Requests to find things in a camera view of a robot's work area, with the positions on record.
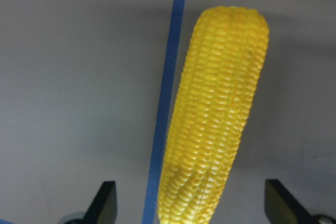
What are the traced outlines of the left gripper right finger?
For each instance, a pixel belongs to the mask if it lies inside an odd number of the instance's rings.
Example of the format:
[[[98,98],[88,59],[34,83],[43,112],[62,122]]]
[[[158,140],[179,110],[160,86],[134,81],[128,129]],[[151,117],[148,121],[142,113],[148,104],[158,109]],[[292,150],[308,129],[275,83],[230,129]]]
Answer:
[[[264,211],[270,223],[315,223],[314,217],[277,179],[265,181]]]

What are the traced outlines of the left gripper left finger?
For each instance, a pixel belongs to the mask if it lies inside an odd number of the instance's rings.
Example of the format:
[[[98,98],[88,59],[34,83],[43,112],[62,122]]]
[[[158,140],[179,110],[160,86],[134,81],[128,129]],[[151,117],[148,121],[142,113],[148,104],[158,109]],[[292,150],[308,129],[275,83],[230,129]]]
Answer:
[[[103,182],[84,217],[78,223],[113,224],[117,218],[115,181]]]

